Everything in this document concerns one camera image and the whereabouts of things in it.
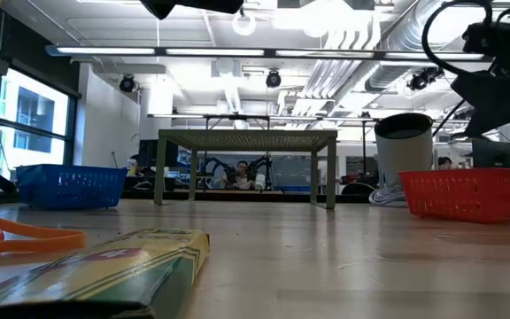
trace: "small metal table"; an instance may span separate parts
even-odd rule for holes
[[[192,151],[190,180],[196,181],[197,153],[206,152],[310,152],[310,201],[317,205],[318,152],[328,147],[326,181],[327,209],[336,206],[336,130],[240,130],[240,129],[160,129],[158,131],[155,204],[163,204],[166,141]],[[196,183],[190,183],[189,199],[196,196]]]

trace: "orange strap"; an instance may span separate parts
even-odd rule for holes
[[[57,230],[35,227],[0,218],[0,229],[36,239],[0,241],[0,253],[6,252],[57,252],[86,246],[86,235],[77,230]]]

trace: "man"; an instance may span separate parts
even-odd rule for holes
[[[245,160],[240,160],[237,162],[236,165],[236,175],[235,175],[235,181],[231,183],[229,181],[229,178],[224,175],[221,178],[223,179],[224,183],[226,185],[230,185],[234,188],[240,189],[240,190],[250,190],[251,187],[253,187],[253,181],[247,180],[247,167],[249,164]]]
[[[451,169],[453,169],[452,160],[449,157],[444,156],[438,158],[438,170],[451,170]]]

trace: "basket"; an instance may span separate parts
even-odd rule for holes
[[[399,174],[413,215],[485,223],[510,220],[510,169]]]
[[[62,165],[17,167],[19,201],[44,209],[115,207],[127,169]]]

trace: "red plastic basket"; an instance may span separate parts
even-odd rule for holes
[[[466,222],[510,220],[510,169],[401,172],[411,214]]]

